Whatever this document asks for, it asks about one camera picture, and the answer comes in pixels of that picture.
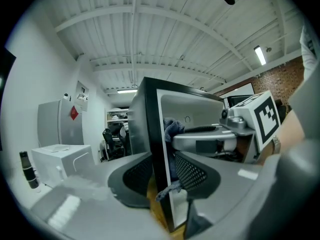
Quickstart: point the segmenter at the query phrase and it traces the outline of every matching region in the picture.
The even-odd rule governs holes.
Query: ceiling light
[[[131,89],[131,90],[118,90],[118,94],[128,94],[128,93],[136,93],[138,89]]]
[[[265,59],[264,53],[262,52],[261,47],[257,46],[256,48],[254,48],[254,51],[255,51],[256,55],[258,56],[258,58],[261,62],[261,65],[266,64],[266,59]]]

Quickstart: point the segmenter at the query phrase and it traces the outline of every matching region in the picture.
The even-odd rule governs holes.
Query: mesh panel
[[[123,182],[129,189],[143,196],[147,196],[147,188],[151,174],[152,158],[150,156],[127,170],[123,175]]]
[[[206,180],[207,174],[205,171],[183,159],[179,155],[175,156],[175,162],[176,173],[186,191],[198,188]]]

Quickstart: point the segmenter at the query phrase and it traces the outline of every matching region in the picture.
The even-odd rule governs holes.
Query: fire extinguisher sign
[[[79,113],[78,113],[76,107],[73,106],[71,108],[71,113],[70,113],[70,116],[71,116],[72,120],[75,120],[78,115],[79,115]]]

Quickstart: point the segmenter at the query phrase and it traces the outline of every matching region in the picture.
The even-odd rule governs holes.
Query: paper
[[[245,169],[240,169],[238,171],[238,175],[241,177],[245,177],[247,179],[253,180],[253,181],[255,181],[259,176],[258,173],[253,172],[253,171],[249,171],[249,170],[245,170]]]
[[[49,150],[51,153],[54,152],[60,152],[70,149],[70,145],[62,145],[62,144],[56,144],[51,146],[43,147],[44,150]]]

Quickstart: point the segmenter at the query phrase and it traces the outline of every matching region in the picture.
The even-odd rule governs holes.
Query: gray refrigerator
[[[83,145],[81,108],[63,98],[40,104],[37,132],[41,147],[54,144]]]

